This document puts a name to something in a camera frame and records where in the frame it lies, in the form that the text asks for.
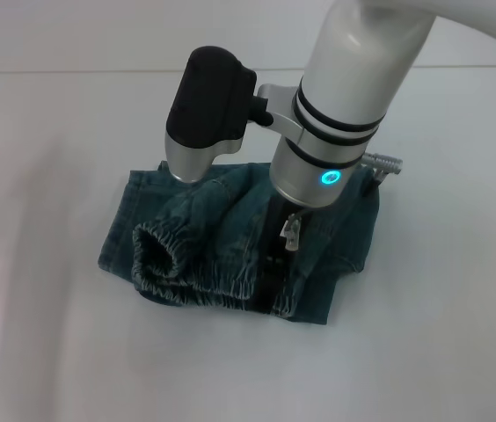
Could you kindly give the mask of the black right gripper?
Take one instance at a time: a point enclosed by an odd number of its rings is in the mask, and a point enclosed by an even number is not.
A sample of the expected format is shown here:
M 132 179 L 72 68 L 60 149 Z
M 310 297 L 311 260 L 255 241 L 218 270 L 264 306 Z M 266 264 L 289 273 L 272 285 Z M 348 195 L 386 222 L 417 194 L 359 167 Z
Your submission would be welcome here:
M 258 312 L 290 316 L 292 301 L 287 295 L 289 264 L 298 252 L 309 221 L 309 209 L 284 197 L 272 197 L 267 210 L 267 256 L 258 278 Z

